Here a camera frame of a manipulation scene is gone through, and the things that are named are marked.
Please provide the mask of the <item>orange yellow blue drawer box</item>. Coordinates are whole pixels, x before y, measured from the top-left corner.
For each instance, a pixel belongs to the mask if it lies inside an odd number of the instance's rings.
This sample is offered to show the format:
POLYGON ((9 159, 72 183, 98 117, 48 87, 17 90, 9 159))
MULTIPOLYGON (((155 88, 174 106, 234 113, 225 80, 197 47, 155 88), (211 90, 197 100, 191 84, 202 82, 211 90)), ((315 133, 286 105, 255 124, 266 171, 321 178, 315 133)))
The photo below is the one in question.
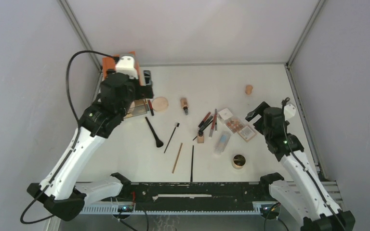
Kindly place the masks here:
MULTIPOLYGON (((119 115, 123 118, 144 115, 149 111, 148 99, 135 99, 135 79, 129 79, 129 76, 123 73, 117 73, 115 64, 121 53, 102 59, 103 81, 100 84, 100 102, 107 112, 119 115)), ((144 75, 138 60, 136 59, 136 69, 142 85, 145 85, 144 75)))

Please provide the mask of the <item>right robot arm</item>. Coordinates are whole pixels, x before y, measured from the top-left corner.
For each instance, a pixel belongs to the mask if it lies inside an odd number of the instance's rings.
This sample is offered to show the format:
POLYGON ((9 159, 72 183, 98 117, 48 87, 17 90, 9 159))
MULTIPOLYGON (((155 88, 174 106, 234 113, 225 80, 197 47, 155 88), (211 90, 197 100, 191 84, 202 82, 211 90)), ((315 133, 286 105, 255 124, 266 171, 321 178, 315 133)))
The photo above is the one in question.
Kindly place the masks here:
POLYGON ((300 225, 302 231, 351 231, 356 219, 351 211, 343 211, 311 168, 304 147, 299 139, 287 132, 289 122, 282 107, 260 103, 245 117, 264 136, 269 151, 292 177, 298 192, 294 192, 279 173, 260 178, 259 194, 265 200, 277 200, 300 225))

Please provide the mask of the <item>peach blush compact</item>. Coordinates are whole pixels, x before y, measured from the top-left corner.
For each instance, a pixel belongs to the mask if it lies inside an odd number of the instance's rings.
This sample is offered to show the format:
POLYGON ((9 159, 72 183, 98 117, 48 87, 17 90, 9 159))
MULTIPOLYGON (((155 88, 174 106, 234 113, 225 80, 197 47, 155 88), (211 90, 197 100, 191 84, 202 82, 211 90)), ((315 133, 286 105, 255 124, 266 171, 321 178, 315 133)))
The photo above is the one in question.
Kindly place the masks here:
POLYGON ((246 125, 244 126, 241 130, 239 130, 238 132, 238 135, 245 141, 245 142, 249 142, 250 140, 252 140, 256 135, 257 135, 257 132, 255 131, 255 129, 253 129, 251 126, 249 125, 246 125))

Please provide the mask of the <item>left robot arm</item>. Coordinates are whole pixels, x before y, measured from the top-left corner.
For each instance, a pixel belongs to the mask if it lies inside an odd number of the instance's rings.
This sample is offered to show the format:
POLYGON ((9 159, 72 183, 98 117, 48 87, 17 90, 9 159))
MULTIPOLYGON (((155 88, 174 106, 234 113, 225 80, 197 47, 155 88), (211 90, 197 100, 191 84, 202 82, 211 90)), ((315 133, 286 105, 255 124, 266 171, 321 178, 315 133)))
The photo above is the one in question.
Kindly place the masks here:
POLYGON ((114 196, 127 200, 131 187, 119 173, 101 181, 77 180, 93 153, 124 120, 131 104, 153 97, 152 85, 143 85, 124 73, 109 73, 100 83, 95 101, 78 119, 75 134, 55 167, 40 183, 28 186, 34 201, 41 202, 53 216, 71 221, 86 205, 114 196))

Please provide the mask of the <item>round beige powder puff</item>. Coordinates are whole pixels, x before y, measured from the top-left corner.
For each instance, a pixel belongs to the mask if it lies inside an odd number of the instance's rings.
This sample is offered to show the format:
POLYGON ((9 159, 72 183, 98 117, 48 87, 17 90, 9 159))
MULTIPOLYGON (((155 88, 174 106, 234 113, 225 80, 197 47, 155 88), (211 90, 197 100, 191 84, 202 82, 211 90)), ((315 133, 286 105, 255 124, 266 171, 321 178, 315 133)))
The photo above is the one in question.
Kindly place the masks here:
POLYGON ((152 105, 154 111, 162 112, 162 111, 164 111, 168 108, 169 102, 168 102, 167 98, 165 98, 165 97, 157 97, 157 98, 153 99, 153 101, 151 102, 151 105, 152 105))

